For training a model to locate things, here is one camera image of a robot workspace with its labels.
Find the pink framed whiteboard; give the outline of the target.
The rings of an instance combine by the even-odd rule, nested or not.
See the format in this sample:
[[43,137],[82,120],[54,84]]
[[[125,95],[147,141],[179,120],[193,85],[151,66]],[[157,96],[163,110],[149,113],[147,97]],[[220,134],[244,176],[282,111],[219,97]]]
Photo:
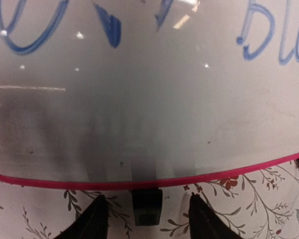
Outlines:
[[0,181],[132,190],[299,158],[299,0],[0,0]]

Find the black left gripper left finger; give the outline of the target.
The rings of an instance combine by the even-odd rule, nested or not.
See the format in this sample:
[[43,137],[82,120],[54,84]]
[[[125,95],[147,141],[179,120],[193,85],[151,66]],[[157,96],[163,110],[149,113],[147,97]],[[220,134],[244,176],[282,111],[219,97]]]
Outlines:
[[84,213],[55,239],[107,239],[109,206],[104,195],[99,195]]

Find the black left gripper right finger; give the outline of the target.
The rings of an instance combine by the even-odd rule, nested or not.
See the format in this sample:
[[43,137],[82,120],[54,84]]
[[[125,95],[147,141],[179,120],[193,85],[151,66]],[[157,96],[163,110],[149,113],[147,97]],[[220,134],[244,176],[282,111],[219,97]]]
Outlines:
[[189,230],[191,239],[241,239],[194,193],[189,203]]

